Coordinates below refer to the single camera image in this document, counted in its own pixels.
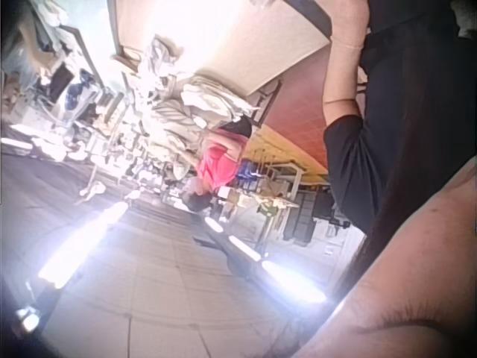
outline woman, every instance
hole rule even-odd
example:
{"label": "woman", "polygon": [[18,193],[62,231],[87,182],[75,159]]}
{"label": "woman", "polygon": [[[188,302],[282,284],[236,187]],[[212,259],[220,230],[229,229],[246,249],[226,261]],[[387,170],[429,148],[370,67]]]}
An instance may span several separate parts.
{"label": "woman", "polygon": [[202,158],[174,147],[174,150],[197,170],[182,199],[193,212],[210,206],[212,193],[228,184],[239,170],[242,153],[252,135],[252,125],[246,116],[238,122],[227,123],[215,131],[206,131],[207,141]]}
{"label": "woman", "polygon": [[458,37],[449,0],[318,3],[332,17],[323,91],[332,191],[366,234],[395,192],[396,230],[476,154],[476,44]]}

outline black pants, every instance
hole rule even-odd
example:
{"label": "black pants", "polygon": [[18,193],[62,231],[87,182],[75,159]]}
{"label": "black pants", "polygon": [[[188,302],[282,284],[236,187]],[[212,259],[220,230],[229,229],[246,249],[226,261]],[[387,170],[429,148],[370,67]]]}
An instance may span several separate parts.
{"label": "black pants", "polygon": [[238,122],[229,122],[219,127],[223,131],[240,134],[247,138],[252,135],[252,124],[246,116],[242,116]]}

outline black hair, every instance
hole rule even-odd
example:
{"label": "black hair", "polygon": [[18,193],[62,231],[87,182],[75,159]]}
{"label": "black hair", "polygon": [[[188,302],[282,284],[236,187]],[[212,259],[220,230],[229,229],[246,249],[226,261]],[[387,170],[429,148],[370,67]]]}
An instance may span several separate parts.
{"label": "black hair", "polygon": [[212,200],[212,197],[213,195],[211,192],[206,192],[203,195],[198,195],[197,193],[193,192],[189,196],[189,199],[184,201],[184,204],[190,211],[199,213],[200,211],[211,206],[210,201]]}

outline forearm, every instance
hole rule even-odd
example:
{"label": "forearm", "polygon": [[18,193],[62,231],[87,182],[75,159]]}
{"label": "forearm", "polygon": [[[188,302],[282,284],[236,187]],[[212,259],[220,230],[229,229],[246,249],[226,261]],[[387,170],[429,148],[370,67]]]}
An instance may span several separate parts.
{"label": "forearm", "polygon": [[356,103],[358,64],[361,50],[333,42],[323,90],[323,113],[326,125],[342,116],[359,116]]}
{"label": "forearm", "polygon": [[367,0],[340,0],[333,6],[329,9],[332,46],[323,90],[327,125],[345,115],[360,115],[356,103],[358,65],[369,21]]}
{"label": "forearm", "polygon": [[187,163],[189,163],[191,166],[194,168],[197,168],[200,160],[197,158],[193,153],[190,153],[188,151],[177,151],[177,153],[186,160]]}

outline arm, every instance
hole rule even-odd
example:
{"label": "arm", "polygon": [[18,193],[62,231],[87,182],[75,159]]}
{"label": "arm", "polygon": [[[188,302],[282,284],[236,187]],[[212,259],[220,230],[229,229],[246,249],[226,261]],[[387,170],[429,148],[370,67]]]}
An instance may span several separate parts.
{"label": "arm", "polygon": [[332,13],[333,35],[323,90],[323,112],[327,125],[346,115],[360,116],[356,103],[358,65],[369,21],[367,0],[341,4]]}
{"label": "arm", "polygon": [[401,226],[296,357],[457,357],[456,348],[468,349],[476,326],[475,215],[474,157]]}
{"label": "arm", "polygon": [[188,151],[181,151],[180,149],[176,149],[176,153],[178,153],[182,158],[184,158],[191,166],[197,168],[200,163],[200,159],[193,155]]}
{"label": "arm", "polygon": [[223,145],[225,148],[227,148],[226,155],[234,161],[239,161],[240,153],[242,150],[240,143],[236,142],[233,139],[230,139],[227,136],[223,136],[213,131],[208,132],[205,138],[211,142]]}

